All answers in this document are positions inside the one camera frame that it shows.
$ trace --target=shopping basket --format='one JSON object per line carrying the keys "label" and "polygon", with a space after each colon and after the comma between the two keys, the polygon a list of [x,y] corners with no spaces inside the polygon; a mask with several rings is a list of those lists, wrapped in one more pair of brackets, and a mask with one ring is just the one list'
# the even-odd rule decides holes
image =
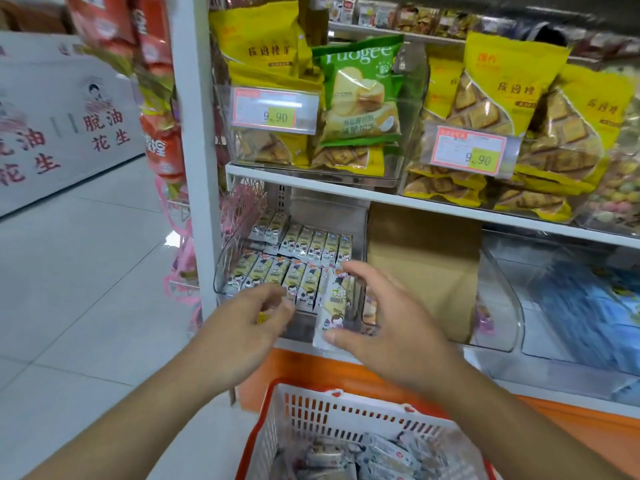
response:
{"label": "shopping basket", "polygon": [[367,432],[393,438],[402,431],[429,438],[445,453],[443,480],[495,480],[491,466],[455,422],[423,414],[408,404],[319,389],[272,382],[236,480],[269,480],[278,446],[292,441],[324,438],[361,443]]}

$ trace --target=right hand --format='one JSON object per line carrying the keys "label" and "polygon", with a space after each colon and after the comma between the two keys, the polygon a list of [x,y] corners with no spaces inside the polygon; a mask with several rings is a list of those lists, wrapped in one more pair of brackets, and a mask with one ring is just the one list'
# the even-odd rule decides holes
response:
{"label": "right hand", "polygon": [[438,400],[438,386],[465,364],[462,355],[400,282],[361,261],[343,262],[342,269],[363,278],[377,298],[380,332],[368,337],[334,328],[324,333],[325,340],[382,379]]}

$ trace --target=forearm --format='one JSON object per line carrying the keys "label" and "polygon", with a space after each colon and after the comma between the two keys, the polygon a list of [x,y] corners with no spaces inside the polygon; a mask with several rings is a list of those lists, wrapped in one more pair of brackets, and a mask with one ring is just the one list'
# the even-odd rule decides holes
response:
{"label": "forearm", "polygon": [[218,392],[186,349],[25,480],[144,479],[188,421]]}
{"label": "forearm", "polygon": [[505,480],[629,479],[464,360],[438,402]]}

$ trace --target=orange panel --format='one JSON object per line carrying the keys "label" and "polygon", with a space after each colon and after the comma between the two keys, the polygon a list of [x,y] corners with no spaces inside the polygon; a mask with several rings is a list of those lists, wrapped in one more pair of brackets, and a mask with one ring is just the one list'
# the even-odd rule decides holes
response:
{"label": "orange panel", "polygon": [[[260,368],[239,386],[242,409],[259,412],[275,379],[310,382],[317,388],[344,389],[383,401],[412,404],[425,414],[446,416],[434,403],[383,381],[361,365],[274,348]],[[613,464],[640,480],[640,420],[531,397],[521,397]]]}

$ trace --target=green snack bag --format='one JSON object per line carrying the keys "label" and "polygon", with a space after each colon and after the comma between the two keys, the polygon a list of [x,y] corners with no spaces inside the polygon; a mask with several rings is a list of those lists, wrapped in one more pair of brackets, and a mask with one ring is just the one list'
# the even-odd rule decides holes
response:
{"label": "green snack bag", "polygon": [[312,49],[324,72],[327,107],[320,146],[400,139],[396,98],[402,76],[391,67],[403,41],[402,35],[391,35]]}

